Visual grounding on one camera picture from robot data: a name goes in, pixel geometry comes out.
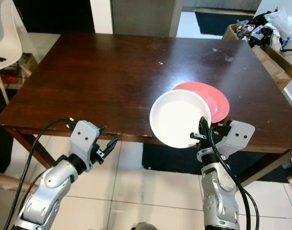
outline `white plate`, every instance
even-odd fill
[[[152,131],[161,142],[183,149],[198,142],[190,138],[190,133],[199,133],[201,116],[210,127],[210,109],[201,96],[188,90],[171,90],[152,105],[149,121]]]

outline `table leg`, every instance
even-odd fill
[[[290,158],[292,158],[292,150],[288,150],[284,154],[268,153],[258,162],[237,176],[237,178],[243,186],[246,186],[251,182],[259,179],[260,177],[268,174]]]
[[[35,137],[31,134],[22,134],[15,128],[5,128],[22,146],[25,147],[28,151],[31,150]],[[56,161],[52,156],[47,152],[47,150],[41,145],[40,142],[37,142],[35,145],[33,156],[45,167],[50,168],[54,166]]]

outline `wire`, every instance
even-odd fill
[[[247,194],[247,196],[250,198],[253,206],[255,207],[255,211],[256,211],[256,230],[259,229],[259,223],[260,223],[260,216],[259,216],[259,210],[258,210],[258,207],[257,207],[257,204],[255,202],[255,200],[252,198],[252,196],[249,194],[249,192],[246,191],[246,189],[244,189],[245,193]]]
[[[15,211],[15,208],[16,208],[16,204],[17,204],[17,201],[18,201],[18,197],[20,195],[20,192],[21,192],[21,189],[22,189],[22,184],[25,180],[25,177],[26,177],[26,174],[27,174],[27,171],[28,171],[28,168],[29,168],[29,165],[30,165],[30,162],[31,162],[31,158],[32,158],[32,154],[33,154],[33,151],[34,151],[34,148],[35,148],[35,145],[36,143],[38,142],[39,138],[43,135],[43,133],[48,130],[51,126],[57,124],[57,123],[62,123],[62,122],[65,122],[65,123],[68,123],[70,120],[68,119],[59,119],[59,120],[56,120],[52,123],[50,123],[49,125],[47,125],[40,133],[39,135],[36,137],[36,139],[34,140],[34,143],[31,147],[31,150],[29,152],[29,155],[28,155],[28,159],[27,159],[27,162],[26,162],[26,165],[25,165],[25,168],[23,170],[23,173],[22,173],[22,177],[21,177],[21,180],[20,180],[20,183],[18,185],[18,188],[17,188],[17,191],[16,191],[16,194],[15,194],[15,198],[13,200],[13,204],[12,204],[12,207],[11,207],[11,210],[10,210],[10,213],[9,213],[9,216],[8,216],[8,219],[7,219],[7,222],[3,228],[3,230],[7,230],[9,225],[10,225],[10,222],[11,222],[11,219],[13,217],[13,214],[14,214],[14,211]]]
[[[250,227],[251,226],[251,223],[250,223],[250,208],[249,208],[249,203],[248,203],[248,200],[247,200],[247,197],[246,197],[246,194],[245,194],[245,190],[242,187],[241,183],[238,181],[238,179],[230,171],[230,169],[228,168],[228,166],[223,161],[221,155],[219,154],[219,152],[217,150],[217,147],[215,146],[214,141],[213,141],[213,130],[214,130],[214,127],[210,128],[210,130],[209,130],[209,137],[210,137],[209,138],[209,141],[210,141],[210,144],[212,146],[212,149],[213,149],[214,153],[218,157],[219,162],[222,164],[223,168],[227,171],[227,173],[229,174],[229,176],[235,182],[235,184],[237,185],[237,187],[238,187],[238,189],[239,189],[239,191],[241,193],[241,196],[242,196],[243,201],[244,201],[245,211],[246,211],[246,229],[247,230],[251,230],[251,227]]]
[[[43,172],[41,172],[33,181],[32,181],[32,183],[30,184],[30,186],[29,186],[29,188],[28,188],[28,190],[26,191],[26,193],[25,193],[25,195],[24,195],[24,197],[23,197],[23,199],[22,199],[22,202],[21,202],[21,205],[20,205],[20,209],[19,209],[19,212],[22,210],[22,208],[23,208],[23,205],[24,205],[24,203],[25,203],[25,201],[26,201],[26,199],[27,199],[27,196],[28,196],[28,194],[30,193],[30,190],[32,189],[32,187],[34,186],[34,184],[35,184],[35,182],[43,175],[43,173],[44,173],[45,171],[43,171]]]

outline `wooden table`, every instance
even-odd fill
[[[244,41],[63,34],[0,114],[0,127],[27,150],[32,134],[69,117],[106,125],[103,138],[159,143],[151,106],[187,81],[218,88],[230,102],[226,120],[256,127],[245,150],[268,154],[238,176],[244,185],[292,157],[292,108]],[[48,134],[70,136],[62,124]],[[45,167],[55,163],[40,144],[34,156]]]

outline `white tile floor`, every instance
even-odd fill
[[[57,34],[21,34],[23,51],[34,53],[38,62],[58,39]],[[196,16],[183,12],[177,37],[213,38],[201,34]],[[57,159],[69,152],[69,138],[42,137],[41,143]],[[101,146],[107,141],[99,140]],[[119,142],[103,165],[95,165],[79,176],[54,221],[53,230],[130,230],[138,222],[149,222],[159,230],[198,230],[203,227],[201,176],[142,168],[142,144]],[[11,165],[6,174],[19,177],[27,151],[14,140]],[[27,180],[44,168],[33,160]],[[253,195],[261,215],[260,230],[292,230],[292,187],[289,184],[253,182],[246,189]],[[13,190],[0,188],[0,230],[15,196]],[[246,229],[245,210],[239,194],[240,226]]]

